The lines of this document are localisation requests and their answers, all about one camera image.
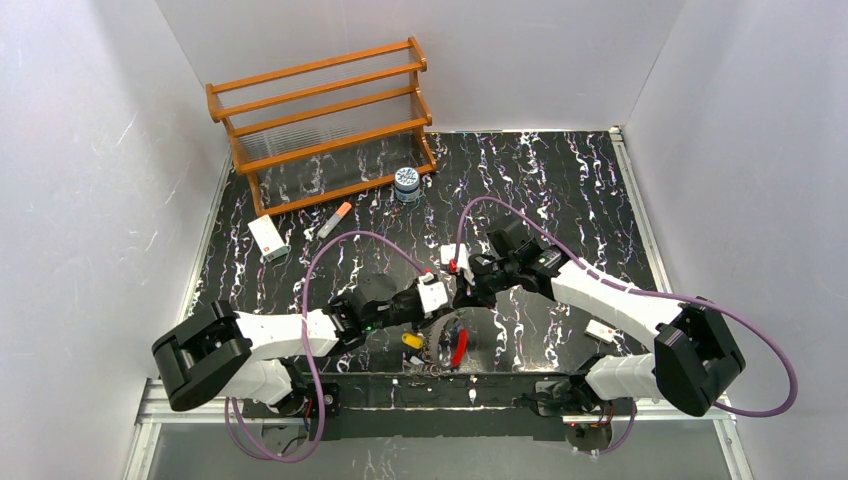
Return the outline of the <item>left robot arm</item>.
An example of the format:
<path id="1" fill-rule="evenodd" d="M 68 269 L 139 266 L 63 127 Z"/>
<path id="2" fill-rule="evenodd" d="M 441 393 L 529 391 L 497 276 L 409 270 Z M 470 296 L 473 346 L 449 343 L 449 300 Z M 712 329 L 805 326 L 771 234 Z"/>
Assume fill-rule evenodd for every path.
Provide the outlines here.
<path id="1" fill-rule="evenodd" d="M 300 388 L 284 359 L 338 356 L 377 329 L 405 323 L 424 328 L 447 302 L 444 284 L 432 273 L 404 290 L 374 274 L 306 315 L 251 314 L 216 301 L 158 338 L 151 352 L 176 412 L 219 396 L 277 406 Z"/>

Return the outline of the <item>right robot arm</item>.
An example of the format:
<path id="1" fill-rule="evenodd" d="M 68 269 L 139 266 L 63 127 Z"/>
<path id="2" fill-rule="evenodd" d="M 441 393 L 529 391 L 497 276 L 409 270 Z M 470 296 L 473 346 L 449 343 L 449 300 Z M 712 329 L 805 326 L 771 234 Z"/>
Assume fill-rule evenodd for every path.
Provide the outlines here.
<path id="1" fill-rule="evenodd" d="M 595 354 L 542 398 L 556 407 L 589 410 L 617 399 L 666 400 L 690 416 L 704 415 L 745 370 L 746 360 L 720 312 L 699 300 L 638 295 L 632 285 L 567 254 L 542 247 L 521 222 L 505 217 L 487 233 L 493 254 L 444 246 L 457 280 L 456 308 L 492 308 L 498 293 L 520 286 L 575 307 L 636 340 L 639 355 Z"/>

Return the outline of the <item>red handled keyring with keys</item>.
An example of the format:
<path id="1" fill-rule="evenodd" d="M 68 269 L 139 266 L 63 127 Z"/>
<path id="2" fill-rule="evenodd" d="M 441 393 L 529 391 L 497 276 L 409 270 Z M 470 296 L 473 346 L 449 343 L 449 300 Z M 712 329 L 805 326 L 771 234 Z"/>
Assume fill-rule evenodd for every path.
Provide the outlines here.
<path id="1" fill-rule="evenodd" d="M 437 320 L 422 346 L 402 362 L 402 372 L 416 376 L 443 377 L 457 373 L 468 353 L 469 332 L 458 313 Z"/>

